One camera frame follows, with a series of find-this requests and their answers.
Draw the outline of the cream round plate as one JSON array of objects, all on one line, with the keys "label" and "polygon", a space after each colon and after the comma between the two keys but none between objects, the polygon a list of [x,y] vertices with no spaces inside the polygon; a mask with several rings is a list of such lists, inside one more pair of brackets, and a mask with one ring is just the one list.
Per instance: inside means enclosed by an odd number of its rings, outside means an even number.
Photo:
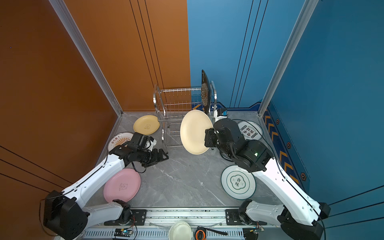
[{"label": "cream round plate", "polygon": [[205,146],[205,130],[213,127],[211,119],[200,110],[189,111],[183,118],[180,137],[183,147],[193,155],[201,155],[209,148]]}]

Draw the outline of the black square floral plate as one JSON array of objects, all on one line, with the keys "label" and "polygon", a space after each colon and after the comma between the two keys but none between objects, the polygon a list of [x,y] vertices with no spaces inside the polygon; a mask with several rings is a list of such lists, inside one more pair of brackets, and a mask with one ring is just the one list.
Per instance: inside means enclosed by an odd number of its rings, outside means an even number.
[{"label": "black square floral plate", "polygon": [[211,86],[204,70],[202,70],[201,100],[204,112],[209,116],[211,106]]}]

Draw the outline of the chrome two-tier dish rack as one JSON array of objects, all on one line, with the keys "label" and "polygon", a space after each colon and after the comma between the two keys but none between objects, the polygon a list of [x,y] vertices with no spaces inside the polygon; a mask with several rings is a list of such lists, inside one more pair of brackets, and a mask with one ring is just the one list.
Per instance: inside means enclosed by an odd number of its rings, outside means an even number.
[{"label": "chrome two-tier dish rack", "polygon": [[[208,117],[214,122],[214,111],[217,109],[217,91],[214,82],[209,82],[211,86],[211,106]],[[154,87],[153,102],[160,122],[164,151],[168,152],[169,148],[172,147],[181,147],[180,129],[184,116],[192,110],[204,112],[201,87],[160,89],[156,85]]]}]

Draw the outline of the white plate green cloud outline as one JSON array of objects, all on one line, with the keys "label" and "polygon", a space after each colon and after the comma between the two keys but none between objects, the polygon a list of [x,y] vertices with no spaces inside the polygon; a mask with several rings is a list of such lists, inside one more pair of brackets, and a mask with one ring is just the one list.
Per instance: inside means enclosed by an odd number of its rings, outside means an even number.
[{"label": "white plate green cloud outline", "polygon": [[254,176],[236,165],[224,169],[221,184],[224,191],[237,200],[249,199],[257,188]]}]

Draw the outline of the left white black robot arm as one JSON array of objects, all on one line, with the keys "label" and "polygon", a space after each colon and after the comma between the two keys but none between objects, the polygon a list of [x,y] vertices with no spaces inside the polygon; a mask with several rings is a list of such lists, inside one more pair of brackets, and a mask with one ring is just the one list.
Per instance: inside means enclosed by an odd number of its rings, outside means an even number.
[{"label": "left white black robot arm", "polygon": [[114,147],[106,158],[80,180],[61,192],[52,191],[39,205],[39,223],[64,240],[77,239],[85,229],[107,221],[128,224],[132,219],[127,201],[86,207],[94,193],[129,164],[138,162],[144,168],[169,159],[167,152],[156,149],[153,137],[134,133],[130,141]]}]

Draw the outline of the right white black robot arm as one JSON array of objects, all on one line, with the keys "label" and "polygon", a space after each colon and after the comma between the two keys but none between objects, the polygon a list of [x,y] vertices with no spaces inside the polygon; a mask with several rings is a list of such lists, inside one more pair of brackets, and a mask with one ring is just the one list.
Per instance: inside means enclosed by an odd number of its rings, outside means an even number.
[{"label": "right white black robot arm", "polygon": [[262,181],[282,202],[267,205],[245,200],[238,209],[243,224],[262,221],[275,225],[293,240],[326,239],[323,220],[328,218],[331,208],[300,188],[266,144],[245,139],[238,124],[229,118],[203,127],[202,134],[206,147],[216,147],[238,167]]}]

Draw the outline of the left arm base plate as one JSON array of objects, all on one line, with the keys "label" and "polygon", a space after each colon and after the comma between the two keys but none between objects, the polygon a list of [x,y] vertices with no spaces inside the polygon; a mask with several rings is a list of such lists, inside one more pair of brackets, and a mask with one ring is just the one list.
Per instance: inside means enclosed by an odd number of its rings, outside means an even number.
[{"label": "left arm base plate", "polygon": [[118,219],[115,221],[107,221],[104,222],[104,226],[144,226],[147,216],[147,210],[144,209],[138,209],[138,210],[131,210],[130,219],[123,220]]}]

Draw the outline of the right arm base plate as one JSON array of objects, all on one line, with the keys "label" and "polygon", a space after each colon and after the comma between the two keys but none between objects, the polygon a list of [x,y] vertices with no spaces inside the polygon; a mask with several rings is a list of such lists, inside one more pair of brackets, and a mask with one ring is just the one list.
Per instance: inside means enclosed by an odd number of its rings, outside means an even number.
[{"label": "right arm base plate", "polygon": [[226,209],[226,223],[228,226],[256,226],[256,222],[251,222],[250,224],[245,224],[241,221],[237,209]]}]

